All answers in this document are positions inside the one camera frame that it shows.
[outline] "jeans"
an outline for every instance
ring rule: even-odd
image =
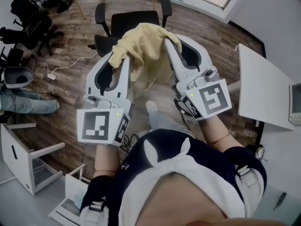
[[[58,109],[56,100],[39,100],[41,95],[21,89],[2,89],[0,91],[1,110],[21,114],[50,114]]]
[[[191,131],[181,126],[173,119],[169,118],[167,115],[164,115],[160,112],[156,112],[156,111],[150,112],[149,120],[150,120],[150,126],[152,130],[157,130],[157,129],[176,130],[194,138]]]

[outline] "white sneaker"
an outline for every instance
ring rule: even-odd
[[[156,112],[158,111],[156,102],[154,102],[152,100],[147,101],[145,105],[146,105],[146,109],[147,109],[148,113],[153,112],[153,111],[156,111]]]

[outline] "forearm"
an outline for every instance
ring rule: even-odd
[[[119,166],[120,159],[117,146],[97,146],[94,178],[101,175],[113,177]]]
[[[216,150],[224,152],[231,147],[242,146],[229,134],[226,126],[217,116],[212,116],[198,123],[206,142]]]

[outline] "wood laminate floor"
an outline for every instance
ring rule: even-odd
[[[87,47],[94,43],[95,34],[105,34],[101,25],[95,23],[95,8],[100,2],[106,3],[106,21],[111,25],[111,16],[114,13],[150,10],[151,0],[79,0],[85,14],[83,19],[78,8],[73,4],[69,10],[57,14],[56,8],[50,10],[49,16],[58,30],[63,31],[65,36],[51,41],[53,55],[49,56],[46,49],[42,50],[42,57],[37,57],[34,69],[34,81],[28,86],[29,89],[47,93],[55,91],[60,98],[60,109],[52,115],[17,115],[17,123],[35,122],[35,129],[16,130],[16,134],[29,147],[36,150],[65,142],[65,148],[52,153],[47,162],[57,170],[68,173],[79,165],[85,163],[85,176],[91,178],[94,172],[95,146],[86,145],[77,141],[76,108],[81,108],[82,97],[85,94],[86,77],[94,64],[100,59],[98,55],[93,58],[82,59],[69,69],[57,70],[54,75],[55,81],[47,78],[47,68],[52,72],[58,67],[70,66],[80,57],[90,57],[95,53]],[[158,13],[162,19],[160,4]],[[182,34],[194,39],[203,45],[217,67],[219,74],[225,78],[227,83],[239,80],[239,58],[235,52],[235,46],[242,43],[254,51],[261,53],[261,46],[243,32],[235,29],[229,24],[210,18],[188,8],[173,4],[173,15],[168,19],[166,28],[171,32]],[[25,53],[35,53],[37,49]],[[183,124],[180,114],[173,103],[175,93],[171,90],[173,81],[168,84],[154,83],[151,88],[135,100],[133,117],[129,124],[127,135],[139,133],[150,129],[148,114],[145,108],[147,100],[158,103],[161,112],[173,118],[176,122]],[[49,95],[42,94],[43,99],[53,99]],[[244,146],[254,144],[257,130],[252,120],[238,115],[239,93],[231,95],[232,109],[220,114],[230,133]],[[194,135],[203,140],[202,133],[196,121],[185,117]]]

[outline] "towel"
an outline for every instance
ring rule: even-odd
[[[182,52],[180,40],[166,29],[148,23],[141,23],[126,32],[116,46],[109,59],[112,67],[118,68],[127,55],[131,57],[131,88],[133,97],[139,97],[147,84],[154,79],[167,82],[172,74],[164,39],[169,38]]]

